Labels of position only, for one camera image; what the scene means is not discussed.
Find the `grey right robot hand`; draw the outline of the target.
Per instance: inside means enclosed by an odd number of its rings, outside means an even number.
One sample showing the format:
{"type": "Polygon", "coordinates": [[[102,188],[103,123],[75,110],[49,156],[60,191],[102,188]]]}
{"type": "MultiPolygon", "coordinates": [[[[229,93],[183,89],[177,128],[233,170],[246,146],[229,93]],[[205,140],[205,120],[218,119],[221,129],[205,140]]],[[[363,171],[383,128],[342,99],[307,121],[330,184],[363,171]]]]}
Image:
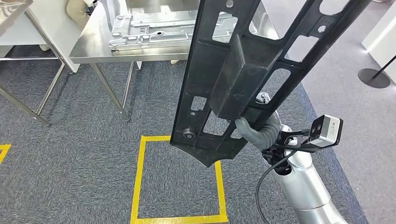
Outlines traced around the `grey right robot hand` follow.
{"type": "Polygon", "coordinates": [[[276,113],[269,117],[259,131],[253,129],[247,119],[242,116],[235,120],[235,125],[238,133],[260,150],[266,150],[274,144],[280,127],[276,113]]]}

